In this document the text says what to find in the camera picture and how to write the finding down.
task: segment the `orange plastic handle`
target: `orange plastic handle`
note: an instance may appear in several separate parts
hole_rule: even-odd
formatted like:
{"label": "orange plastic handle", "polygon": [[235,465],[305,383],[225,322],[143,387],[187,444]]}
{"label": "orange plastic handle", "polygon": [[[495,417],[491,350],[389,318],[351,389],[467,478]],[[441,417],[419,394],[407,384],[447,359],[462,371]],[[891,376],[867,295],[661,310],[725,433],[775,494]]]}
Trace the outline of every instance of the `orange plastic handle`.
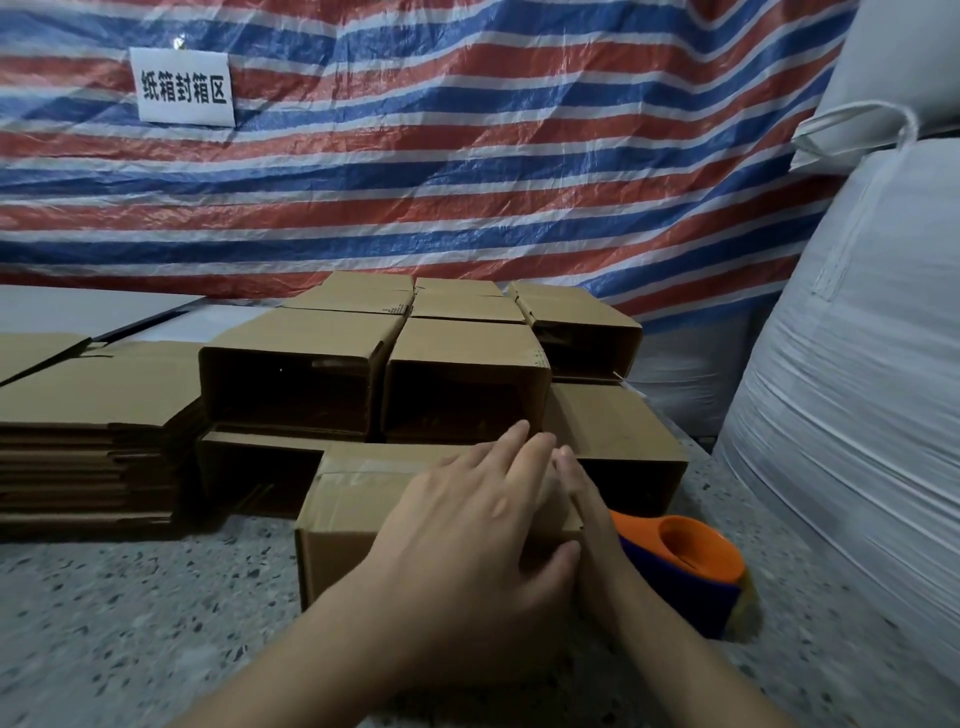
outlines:
{"label": "orange plastic handle", "polygon": [[706,523],[686,516],[642,519],[610,513],[623,538],[679,569],[724,584],[737,584],[747,569],[739,549]]}

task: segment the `forearm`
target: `forearm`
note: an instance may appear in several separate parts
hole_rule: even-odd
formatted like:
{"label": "forearm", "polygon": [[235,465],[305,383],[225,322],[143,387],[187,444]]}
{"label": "forearm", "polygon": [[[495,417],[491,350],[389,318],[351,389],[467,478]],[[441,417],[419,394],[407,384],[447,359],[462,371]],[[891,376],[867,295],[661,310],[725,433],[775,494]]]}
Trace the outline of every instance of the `forearm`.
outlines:
{"label": "forearm", "polygon": [[380,630],[341,608],[339,587],[170,728],[351,728],[389,698]]}
{"label": "forearm", "polygon": [[638,574],[617,593],[620,640],[677,728],[795,728]]}

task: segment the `hand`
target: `hand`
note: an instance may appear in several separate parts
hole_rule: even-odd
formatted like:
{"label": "hand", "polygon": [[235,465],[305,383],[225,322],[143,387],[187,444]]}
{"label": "hand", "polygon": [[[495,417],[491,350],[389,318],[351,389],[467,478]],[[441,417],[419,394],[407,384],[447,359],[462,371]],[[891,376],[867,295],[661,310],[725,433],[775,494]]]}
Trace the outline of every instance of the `hand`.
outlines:
{"label": "hand", "polygon": [[381,636],[398,689],[508,679],[559,646],[580,545],[520,569],[556,444],[546,433],[524,444],[528,432],[517,423],[414,477],[370,554],[334,587]]}
{"label": "hand", "polygon": [[619,640],[619,622],[628,609],[625,605],[629,597],[625,593],[642,578],[620,545],[610,510],[573,450],[569,446],[554,450],[553,463],[561,485],[584,522],[580,599],[601,626]]}

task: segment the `white bag strap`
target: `white bag strap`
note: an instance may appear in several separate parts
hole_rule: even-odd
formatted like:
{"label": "white bag strap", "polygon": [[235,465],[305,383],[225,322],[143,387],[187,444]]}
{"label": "white bag strap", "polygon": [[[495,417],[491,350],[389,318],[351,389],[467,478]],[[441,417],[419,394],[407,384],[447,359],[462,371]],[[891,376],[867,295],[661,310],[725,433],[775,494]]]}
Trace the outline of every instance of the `white bag strap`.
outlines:
{"label": "white bag strap", "polygon": [[[913,145],[917,143],[917,137],[920,136],[920,120],[910,107],[891,104],[886,101],[858,101],[831,109],[820,117],[807,119],[797,127],[799,133],[801,127],[809,123],[809,129],[803,130],[803,134],[816,133],[847,119],[852,119],[866,111],[879,108],[892,109],[903,115],[903,126],[900,127],[900,133],[897,137],[897,150],[892,153],[884,153],[889,154],[890,157],[863,188],[860,199],[853,206],[847,224],[844,226],[836,245],[827,255],[823,270],[820,271],[820,275],[813,282],[813,295],[825,301],[832,301],[836,295],[837,289],[847,273],[847,267],[850,265],[856,241],[867,224],[874,218],[876,207],[883,197],[887,184],[897,175],[902,161]],[[794,143],[811,154],[823,155],[809,138],[795,138]]]}

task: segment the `white fabric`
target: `white fabric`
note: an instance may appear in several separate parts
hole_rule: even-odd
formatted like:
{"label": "white fabric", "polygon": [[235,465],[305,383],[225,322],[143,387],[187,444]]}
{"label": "white fabric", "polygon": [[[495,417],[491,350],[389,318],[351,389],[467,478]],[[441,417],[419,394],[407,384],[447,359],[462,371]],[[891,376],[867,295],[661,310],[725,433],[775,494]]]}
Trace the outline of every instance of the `white fabric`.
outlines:
{"label": "white fabric", "polygon": [[960,140],[863,159],[715,455],[960,683]]}
{"label": "white fabric", "polygon": [[644,335],[627,381],[684,432],[715,437],[745,357],[750,314]]}
{"label": "white fabric", "polygon": [[[914,110],[923,133],[960,126],[958,38],[957,0],[862,0],[816,114],[794,135],[800,151],[791,168],[848,174],[866,152],[896,142],[902,116],[884,105]],[[859,102],[873,107],[812,131]]]}

